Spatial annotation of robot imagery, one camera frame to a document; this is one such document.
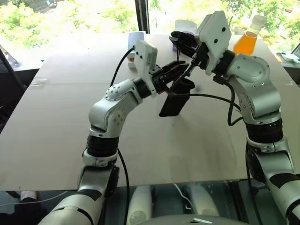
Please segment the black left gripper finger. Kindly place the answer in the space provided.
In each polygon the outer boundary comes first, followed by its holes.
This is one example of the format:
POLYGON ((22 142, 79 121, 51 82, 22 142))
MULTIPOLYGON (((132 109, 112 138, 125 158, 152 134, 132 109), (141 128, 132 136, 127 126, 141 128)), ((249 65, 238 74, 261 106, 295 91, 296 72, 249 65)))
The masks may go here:
POLYGON ((171 71, 180 71, 180 70, 184 69, 185 65, 186 65, 186 62, 183 60, 172 61, 164 66, 164 72, 168 73, 171 71))
POLYGON ((168 73, 165 73, 165 82, 172 82, 179 78, 180 75, 182 75, 185 70, 188 68, 189 64, 186 63, 184 69, 180 71, 171 71, 168 73))

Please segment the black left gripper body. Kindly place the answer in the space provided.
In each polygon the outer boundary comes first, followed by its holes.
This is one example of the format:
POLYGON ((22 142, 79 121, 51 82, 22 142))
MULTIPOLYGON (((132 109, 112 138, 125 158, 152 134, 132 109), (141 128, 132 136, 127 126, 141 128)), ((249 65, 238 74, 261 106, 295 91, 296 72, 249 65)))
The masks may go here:
POLYGON ((165 79, 169 71, 170 69, 168 67, 160 67, 159 65, 155 65, 154 68, 151 69, 152 83, 157 94, 161 94, 165 91, 165 79))

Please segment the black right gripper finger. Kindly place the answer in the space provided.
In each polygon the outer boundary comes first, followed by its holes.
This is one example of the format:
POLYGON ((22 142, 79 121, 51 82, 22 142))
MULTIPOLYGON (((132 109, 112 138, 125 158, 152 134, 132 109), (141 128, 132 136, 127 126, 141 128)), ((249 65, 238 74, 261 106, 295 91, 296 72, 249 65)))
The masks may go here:
POLYGON ((193 34, 181 32, 181 31, 173 31, 171 33, 170 40, 175 45, 178 44, 196 45, 197 44, 193 34))
POLYGON ((192 38, 176 38, 170 37, 174 50, 180 50, 184 55, 192 58, 196 50, 196 41, 192 38))

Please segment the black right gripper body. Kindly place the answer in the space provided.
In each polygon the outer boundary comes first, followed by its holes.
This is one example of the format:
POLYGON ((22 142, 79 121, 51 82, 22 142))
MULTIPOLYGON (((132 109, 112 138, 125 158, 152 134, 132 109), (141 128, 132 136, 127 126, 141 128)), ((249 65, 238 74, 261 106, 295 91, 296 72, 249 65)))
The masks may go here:
POLYGON ((198 66, 200 69, 206 69, 208 63, 208 52, 209 49, 205 43, 201 43, 195 50, 192 59, 192 65, 198 66))

